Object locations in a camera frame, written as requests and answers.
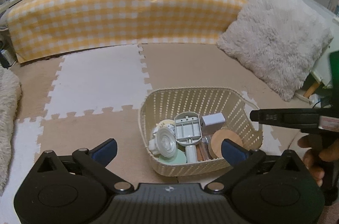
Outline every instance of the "blue gripper pad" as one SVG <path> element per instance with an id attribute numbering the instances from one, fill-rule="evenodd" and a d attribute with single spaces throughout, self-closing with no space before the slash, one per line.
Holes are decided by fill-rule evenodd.
<path id="1" fill-rule="evenodd" d="M 230 139 L 225 139 L 221 143 L 221 154 L 232 167 L 238 165 L 250 156 L 250 152 L 248 150 L 239 146 Z"/>
<path id="2" fill-rule="evenodd" d="M 116 157 L 118 145 L 114 139 L 108 139 L 89 153 L 91 158 L 103 166 L 107 166 Z"/>

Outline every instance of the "yellow and white checkered fabric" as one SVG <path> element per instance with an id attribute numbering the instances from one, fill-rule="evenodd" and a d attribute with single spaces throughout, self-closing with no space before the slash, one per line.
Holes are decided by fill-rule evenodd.
<path id="1" fill-rule="evenodd" d="M 8 14 L 19 62 L 154 42 L 215 43 L 247 0 L 23 0 Z"/>

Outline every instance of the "furry white blanket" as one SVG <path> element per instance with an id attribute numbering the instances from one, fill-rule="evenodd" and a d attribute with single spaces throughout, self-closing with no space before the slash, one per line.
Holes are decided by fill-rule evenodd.
<path id="1" fill-rule="evenodd" d="M 14 118 L 20 97 L 19 78 L 12 71 L 0 67 L 0 196 L 7 182 Z"/>
<path id="2" fill-rule="evenodd" d="M 302 0 L 249 0 L 217 45 L 289 101 L 332 39 Z"/>

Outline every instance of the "transparent round lid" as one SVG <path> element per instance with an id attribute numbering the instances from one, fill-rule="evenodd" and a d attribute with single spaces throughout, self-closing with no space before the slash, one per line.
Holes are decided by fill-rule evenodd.
<path id="1" fill-rule="evenodd" d="M 162 156 L 171 158 L 176 154 L 177 143 L 169 128 L 161 127 L 155 134 L 155 141 Z"/>

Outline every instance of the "basket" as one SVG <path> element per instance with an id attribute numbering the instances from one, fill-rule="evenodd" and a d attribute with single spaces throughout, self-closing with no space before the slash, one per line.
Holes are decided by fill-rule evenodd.
<path id="1" fill-rule="evenodd" d="M 163 176 L 188 176 L 219 170 L 229 166 L 224 159 L 212 159 L 197 163 L 167 165 L 150 152 L 148 143 L 156 124 L 165 119 L 174 119 L 184 111 L 193 111 L 200 116 L 222 112 L 226 118 L 223 128 L 237 133 L 246 149 L 262 145 L 262 125 L 256 131 L 247 118 L 244 106 L 258 108 L 243 99 L 235 90 L 221 87 L 195 87 L 159 89 L 149 94 L 139 111 L 139 128 L 145 148 L 150 155 L 152 168 Z"/>

